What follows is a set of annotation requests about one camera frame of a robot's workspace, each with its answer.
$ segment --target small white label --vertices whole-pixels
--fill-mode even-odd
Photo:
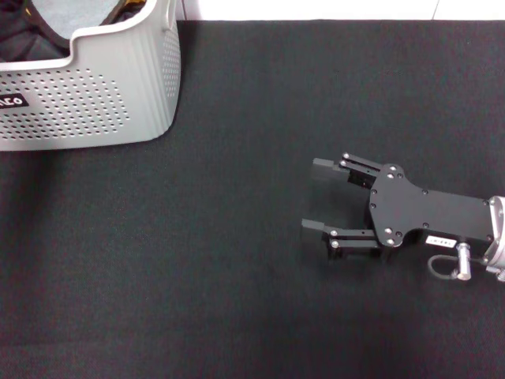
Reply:
[[[457,241],[455,239],[435,237],[434,235],[429,235],[426,238],[426,243],[428,243],[429,245],[448,247],[449,249],[455,247],[456,242]]]

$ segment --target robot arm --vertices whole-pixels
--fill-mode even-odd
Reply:
[[[387,261],[403,246],[428,244],[444,248],[458,261],[454,279],[469,280],[470,261],[479,261],[505,280],[505,242],[500,238],[505,231],[505,197],[487,200],[422,189],[398,164],[381,165],[347,153],[337,164],[315,159],[312,176],[370,190],[366,216],[371,229],[348,230],[302,220],[303,239],[322,242],[328,259],[359,254]]]

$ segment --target black floor mat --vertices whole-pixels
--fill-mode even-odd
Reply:
[[[298,231],[312,159],[344,151],[505,194],[504,24],[179,26],[169,133],[0,155],[4,377],[501,377],[491,275],[316,265]]]

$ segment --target basket label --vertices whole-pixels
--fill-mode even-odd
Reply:
[[[29,107],[28,101],[20,93],[0,95],[0,110],[8,108]]]

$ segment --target white wall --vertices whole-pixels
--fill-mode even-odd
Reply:
[[[504,0],[440,0],[436,20],[505,20]]]
[[[177,2],[178,20],[505,20],[505,0],[177,0]]]

